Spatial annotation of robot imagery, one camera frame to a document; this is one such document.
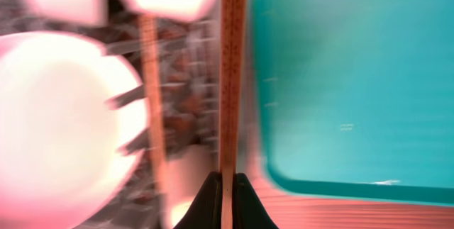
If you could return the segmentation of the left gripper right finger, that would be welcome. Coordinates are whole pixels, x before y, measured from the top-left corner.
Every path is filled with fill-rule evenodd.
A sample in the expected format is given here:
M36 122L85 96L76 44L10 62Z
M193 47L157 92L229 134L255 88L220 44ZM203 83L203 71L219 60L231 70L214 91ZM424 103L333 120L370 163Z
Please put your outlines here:
M278 229L244 173L233 178L233 229Z

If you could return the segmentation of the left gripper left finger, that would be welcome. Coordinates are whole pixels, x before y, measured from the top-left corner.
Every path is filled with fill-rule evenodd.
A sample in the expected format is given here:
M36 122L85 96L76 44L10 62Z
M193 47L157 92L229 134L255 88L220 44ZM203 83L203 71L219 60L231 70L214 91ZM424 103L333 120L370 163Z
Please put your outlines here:
M222 176L210 172L189 209L174 229L220 229Z

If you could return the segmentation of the large white plate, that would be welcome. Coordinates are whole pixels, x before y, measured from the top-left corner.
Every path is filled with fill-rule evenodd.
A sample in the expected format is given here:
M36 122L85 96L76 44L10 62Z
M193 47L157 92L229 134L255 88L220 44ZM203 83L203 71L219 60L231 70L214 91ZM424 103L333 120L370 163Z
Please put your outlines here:
M120 191L140 155L120 148L146 128L144 101L108 100L138 87L120 55L80 35L1 38L1 227L74 228Z

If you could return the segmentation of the wooden chopstick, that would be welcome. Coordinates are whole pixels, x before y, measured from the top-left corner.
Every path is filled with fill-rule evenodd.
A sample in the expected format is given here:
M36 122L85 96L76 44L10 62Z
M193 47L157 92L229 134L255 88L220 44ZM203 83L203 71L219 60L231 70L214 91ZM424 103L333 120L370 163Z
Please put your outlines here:
M140 26L141 62L144 76L145 94L148 100L150 161L155 178L157 193L165 192L165 131L162 116L160 89L159 42L157 24L153 15L143 15L138 19Z
M221 229L233 229L233 176L236 173L241 70L246 0L221 0L219 170L222 174Z

